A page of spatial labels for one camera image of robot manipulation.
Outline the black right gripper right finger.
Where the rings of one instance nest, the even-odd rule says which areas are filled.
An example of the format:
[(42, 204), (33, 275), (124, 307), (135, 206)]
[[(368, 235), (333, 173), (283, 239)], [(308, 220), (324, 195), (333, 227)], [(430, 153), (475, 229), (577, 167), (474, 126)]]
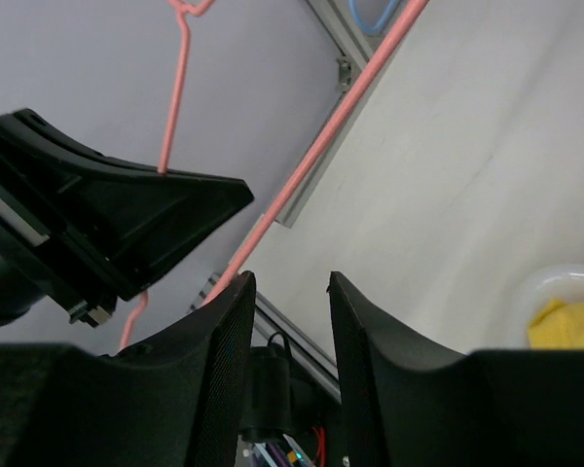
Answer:
[(584, 466), (584, 350), (461, 354), (374, 305), (328, 294), (354, 466)]

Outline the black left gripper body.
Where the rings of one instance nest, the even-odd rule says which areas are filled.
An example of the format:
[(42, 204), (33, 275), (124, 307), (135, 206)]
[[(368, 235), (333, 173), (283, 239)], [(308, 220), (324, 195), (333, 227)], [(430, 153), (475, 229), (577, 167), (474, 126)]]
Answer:
[(0, 326), (44, 297), (71, 322), (114, 314), (117, 271), (93, 197), (116, 178), (105, 163), (0, 161)]

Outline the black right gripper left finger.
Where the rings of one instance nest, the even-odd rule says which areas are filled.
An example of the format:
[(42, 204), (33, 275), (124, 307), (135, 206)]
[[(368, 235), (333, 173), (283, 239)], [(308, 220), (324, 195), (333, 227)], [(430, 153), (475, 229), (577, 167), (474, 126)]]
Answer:
[(0, 344), (0, 466), (231, 466), (254, 321), (244, 272), (114, 356)]

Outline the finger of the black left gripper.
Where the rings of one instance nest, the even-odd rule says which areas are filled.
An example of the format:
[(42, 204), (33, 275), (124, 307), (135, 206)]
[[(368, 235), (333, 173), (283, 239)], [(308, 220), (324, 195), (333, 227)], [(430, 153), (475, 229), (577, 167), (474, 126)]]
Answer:
[(58, 302), (130, 300), (251, 203), (240, 179), (110, 158), (29, 109), (0, 115), (0, 256)]

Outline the yellow trousers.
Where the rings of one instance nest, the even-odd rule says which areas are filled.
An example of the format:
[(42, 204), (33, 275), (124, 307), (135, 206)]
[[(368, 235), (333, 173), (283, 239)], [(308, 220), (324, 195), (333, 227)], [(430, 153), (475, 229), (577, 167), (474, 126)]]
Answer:
[(584, 302), (548, 302), (530, 321), (528, 340), (531, 349), (584, 350)]

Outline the pink hanger of yellow camouflage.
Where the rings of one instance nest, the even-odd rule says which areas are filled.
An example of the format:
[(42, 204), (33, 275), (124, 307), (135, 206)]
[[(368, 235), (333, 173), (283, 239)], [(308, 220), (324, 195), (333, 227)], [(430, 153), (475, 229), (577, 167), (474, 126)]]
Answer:
[[(329, 143), (331, 143), (337, 136), (338, 131), (347, 121), (348, 117), (369, 87), (373, 84), (374, 80), (378, 77), (380, 71), (382, 71), (388, 60), (392, 57), (407, 33), (411, 30), (426, 5), (427, 2), (425, 0), (409, 1), (406, 3), (402, 13), (386, 33), (377, 51), (372, 55), (368, 64), (365, 65), (342, 102), (338, 105), (329, 120), (323, 126), (322, 130), (318, 133), (314, 142), (307, 150), (297, 168), (290, 175), (281, 191), (274, 198), (274, 201), (267, 209), (266, 213), (255, 225), (254, 229), (247, 236), (245, 242), (229, 262), (229, 265), (223, 272), (221, 278), (210, 290), (203, 301), (205, 304), (208, 304), (220, 295), (220, 293), (229, 285), (231, 280), (237, 275), (240, 267), (243, 266), (247, 258), (254, 251), (264, 234), (274, 222), (276, 216), (283, 209), (287, 201), (292, 198), (294, 192), (298, 189), (310, 170), (313, 169), (316, 162), (323, 155)], [(182, 33), (182, 41), (177, 63), (173, 95), (164, 135), (163, 148), (158, 165), (158, 172), (160, 174), (165, 174), (167, 172), (168, 160), (176, 129), (177, 116), (181, 104), (190, 53), (191, 30), (186, 21), (186, 16), (198, 18), (211, 8), (212, 3), (210, 1), (203, 1), (198, 5), (193, 5), (183, 1), (173, 1), (171, 6), (176, 13), (176, 19)]]

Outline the blue hanger of yellow trousers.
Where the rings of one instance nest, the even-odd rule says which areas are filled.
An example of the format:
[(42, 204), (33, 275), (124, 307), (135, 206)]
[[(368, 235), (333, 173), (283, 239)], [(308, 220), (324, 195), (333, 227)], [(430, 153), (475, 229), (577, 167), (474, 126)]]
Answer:
[(400, 0), (348, 0), (347, 5), (353, 22), (369, 36), (383, 34), (399, 12)]

